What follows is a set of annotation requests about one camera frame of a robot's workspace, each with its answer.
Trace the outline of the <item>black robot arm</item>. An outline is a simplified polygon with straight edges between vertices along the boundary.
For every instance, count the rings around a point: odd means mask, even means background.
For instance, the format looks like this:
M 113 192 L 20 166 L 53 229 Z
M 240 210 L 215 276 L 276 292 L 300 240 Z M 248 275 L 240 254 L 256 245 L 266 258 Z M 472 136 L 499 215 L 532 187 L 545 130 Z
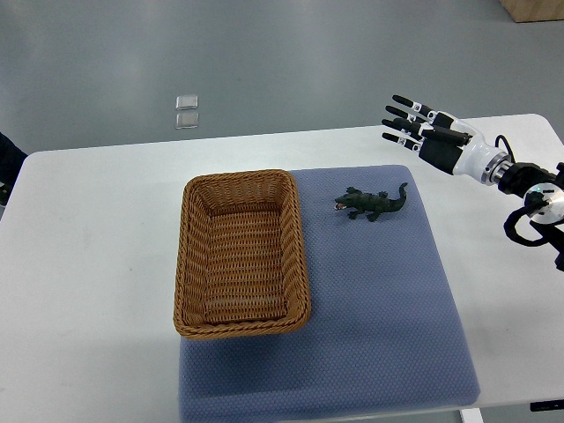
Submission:
M 502 176 L 498 188 L 501 192 L 516 195 L 523 205 L 511 212 L 503 229 L 513 242 L 536 248 L 550 244 L 556 251 L 555 267 L 563 271 L 563 163 L 552 174 L 532 163 L 516 163 Z M 527 239 L 517 231 L 517 223 L 527 217 L 529 225 L 540 235 Z

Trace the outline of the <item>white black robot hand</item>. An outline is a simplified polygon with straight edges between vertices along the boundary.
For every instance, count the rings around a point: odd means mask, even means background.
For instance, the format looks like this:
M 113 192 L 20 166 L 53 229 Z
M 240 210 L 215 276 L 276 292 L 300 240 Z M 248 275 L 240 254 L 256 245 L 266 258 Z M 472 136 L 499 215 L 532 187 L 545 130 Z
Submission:
M 487 143 L 469 123 L 441 110 L 393 95 L 382 120 L 382 137 L 415 152 L 421 160 L 450 175 L 468 175 L 485 185 L 497 184 L 515 162 L 510 152 Z

